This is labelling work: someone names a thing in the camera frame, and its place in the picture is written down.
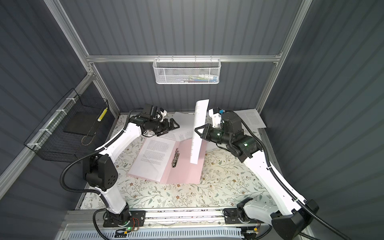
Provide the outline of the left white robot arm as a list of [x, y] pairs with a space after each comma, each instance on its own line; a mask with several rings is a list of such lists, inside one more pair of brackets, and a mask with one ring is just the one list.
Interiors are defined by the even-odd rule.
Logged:
[[101, 198], [107, 217], [116, 225], [126, 226], [132, 222], [130, 207], [117, 185], [119, 173], [116, 160], [134, 140], [145, 133], [152, 132], [159, 137], [179, 128], [176, 120], [167, 118], [166, 110], [146, 104], [143, 108], [129, 111], [122, 129], [83, 161], [84, 180], [90, 190], [95, 190]]

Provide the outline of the pink file folder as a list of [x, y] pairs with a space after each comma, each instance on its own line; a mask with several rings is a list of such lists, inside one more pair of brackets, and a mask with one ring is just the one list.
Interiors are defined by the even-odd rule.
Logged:
[[[161, 184], [198, 184], [202, 175], [203, 164], [206, 154], [208, 142], [203, 141], [199, 154], [198, 164], [191, 164], [191, 145], [192, 140], [184, 140], [175, 144], [174, 153], [171, 154], [166, 171], [160, 182]], [[179, 149], [179, 159], [175, 168], [172, 168], [172, 160], [175, 155], [176, 148]]]

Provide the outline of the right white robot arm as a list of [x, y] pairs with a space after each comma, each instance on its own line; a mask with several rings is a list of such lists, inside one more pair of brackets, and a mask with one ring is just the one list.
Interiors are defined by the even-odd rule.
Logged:
[[319, 206], [300, 195], [271, 164], [269, 152], [246, 122], [234, 111], [211, 109], [212, 123], [206, 123], [204, 114], [196, 114], [193, 141], [225, 145], [225, 151], [235, 156], [262, 183], [276, 206], [269, 207], [247, 197], [237, 204], [236, 216], [241, 223], [261, 221], [274, 229], [284, 240], [300, 236], [308, 240], [314, 237], [305, 229], [314, 220]]

